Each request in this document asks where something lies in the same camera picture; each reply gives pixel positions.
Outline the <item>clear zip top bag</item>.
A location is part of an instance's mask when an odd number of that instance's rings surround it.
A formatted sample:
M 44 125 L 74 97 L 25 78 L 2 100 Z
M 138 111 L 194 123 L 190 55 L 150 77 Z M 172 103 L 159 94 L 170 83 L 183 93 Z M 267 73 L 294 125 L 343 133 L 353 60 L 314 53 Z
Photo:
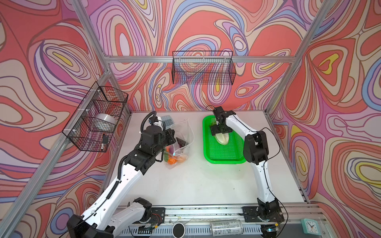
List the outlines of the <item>clear zip top bag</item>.
M 191 145 L 194 142 L 194 133 L 189 123 L 189 120 L 175 123 L 170 129 L 174 130 L 175 143 L 165 148 L 163 161 L 167 168 L 172 169 L 188 160 Z M 166 160 L 169 156 L 177 159 L 177 163 L 169 165 Z

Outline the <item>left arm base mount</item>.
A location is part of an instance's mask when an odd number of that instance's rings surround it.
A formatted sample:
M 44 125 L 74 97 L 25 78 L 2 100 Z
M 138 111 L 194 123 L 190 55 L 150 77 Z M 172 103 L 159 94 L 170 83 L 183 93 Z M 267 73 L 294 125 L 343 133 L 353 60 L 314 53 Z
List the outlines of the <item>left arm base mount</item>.
M 133 222 L 133 224 L 162 224 L 165 221 L 165 207 L 152 207 L 145 212 L 143 217 L 139 221 Z

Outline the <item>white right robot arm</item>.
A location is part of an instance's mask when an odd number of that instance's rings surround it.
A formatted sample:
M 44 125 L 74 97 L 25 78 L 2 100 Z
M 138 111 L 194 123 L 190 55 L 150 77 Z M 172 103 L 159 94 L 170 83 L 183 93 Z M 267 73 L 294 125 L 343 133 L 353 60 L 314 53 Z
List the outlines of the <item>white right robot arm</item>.
M 212 110 L 216 124 L 210 126 L 211 135 L 221 145 L 227 145 L 229 134 L 235 132 L 244 141 L 243 156 L 253 167 L 257 188 L 258 205 L 264 212 L 279 209 L 279 200 L 274 195 L 268 174 L 269 147 L 267 134 L 244 123 L 234 111 L 225 111 L 221 106 Z

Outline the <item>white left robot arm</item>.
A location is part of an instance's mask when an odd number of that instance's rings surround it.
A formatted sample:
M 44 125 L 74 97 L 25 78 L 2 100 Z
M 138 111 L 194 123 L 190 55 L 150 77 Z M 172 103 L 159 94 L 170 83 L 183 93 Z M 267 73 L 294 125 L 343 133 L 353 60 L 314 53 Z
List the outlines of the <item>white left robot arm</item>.
M 115 238 L 135 222 L 150 221 L 152 205 L 141 197 L 120 212 L 116 212 L 116 209 L 133 185 L 157 161 L 156 156 L 175 142 L 173 129 L 165 130 L 153 125 L 142 130 L 134 150 L 121 159 L 112 183 L 82 215 L 72 215 L 69 218 L 66 225 L 69 236 Z

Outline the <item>toy napa cabbage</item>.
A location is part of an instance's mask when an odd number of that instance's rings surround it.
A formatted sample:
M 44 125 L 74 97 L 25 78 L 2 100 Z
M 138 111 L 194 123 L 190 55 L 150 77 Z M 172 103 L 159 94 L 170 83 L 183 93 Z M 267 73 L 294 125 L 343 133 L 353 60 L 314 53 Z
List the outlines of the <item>toy napa cabbage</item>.
M 225 124 L 220 123 L 218 119 L 210 126 L 211 134 L 221 145 L 227 145 L 229 142 L 229 133 L 231 129 Z

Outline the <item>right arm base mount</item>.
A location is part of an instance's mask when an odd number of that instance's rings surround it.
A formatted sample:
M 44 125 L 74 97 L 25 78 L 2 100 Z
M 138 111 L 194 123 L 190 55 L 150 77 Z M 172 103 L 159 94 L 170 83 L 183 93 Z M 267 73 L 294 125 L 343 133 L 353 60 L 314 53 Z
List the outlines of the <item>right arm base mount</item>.
M 280 207 L 265 206 L 244 206 L 242 207 L 245 222 L 273 222 L 282 223 L 285 221 Z

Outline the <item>green plastic basket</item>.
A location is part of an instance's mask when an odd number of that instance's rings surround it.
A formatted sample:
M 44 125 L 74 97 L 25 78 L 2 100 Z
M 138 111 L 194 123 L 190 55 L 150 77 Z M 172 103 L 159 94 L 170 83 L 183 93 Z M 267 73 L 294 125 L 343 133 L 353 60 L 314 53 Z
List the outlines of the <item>green plastic basket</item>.
M 212 164 L 243 164 L 246 159 L 243 155 L 244 140 L 234 131 L 229 133 L 227 145 L 217 142 L 212 136 L 210 127 L 216 124 L 213 115 L 202 120 L 203 154 Z

